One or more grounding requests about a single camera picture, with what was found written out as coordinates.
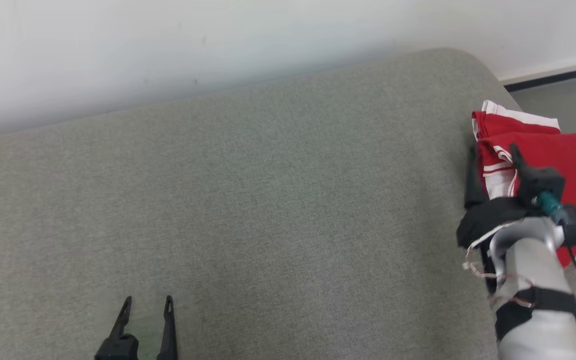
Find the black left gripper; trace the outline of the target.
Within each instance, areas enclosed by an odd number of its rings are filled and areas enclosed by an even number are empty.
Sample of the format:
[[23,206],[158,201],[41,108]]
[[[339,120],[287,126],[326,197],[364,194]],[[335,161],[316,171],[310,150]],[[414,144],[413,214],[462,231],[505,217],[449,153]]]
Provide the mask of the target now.
[[[105,339],[94,355],[94,360],[137,360],[139,341],[130,334],[125,334],[125,327],[130,318],[132,296],[126,297],[110,335]],[[171,295],[166,296],[164,306],[164,328],[160,351],[157,360],[178,360],[178,344],[174,316],[174,301]]]

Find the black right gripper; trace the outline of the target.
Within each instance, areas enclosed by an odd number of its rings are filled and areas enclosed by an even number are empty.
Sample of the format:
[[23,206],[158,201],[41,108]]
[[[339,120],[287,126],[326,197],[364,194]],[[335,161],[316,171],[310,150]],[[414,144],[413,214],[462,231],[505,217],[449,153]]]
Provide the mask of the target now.
[[[471,145],[466,163],[464,209],[468,209],[456,230],[460,248],[477,248],[505,224],[532,216],[532,208],[525,207],[517,198],[498,197],[490,201],[483,188],[478,170],[478,145]],[[519,187],[526,173],[526,163],[516,143],[510,144],[510,156],[515,170],[514,186]]]

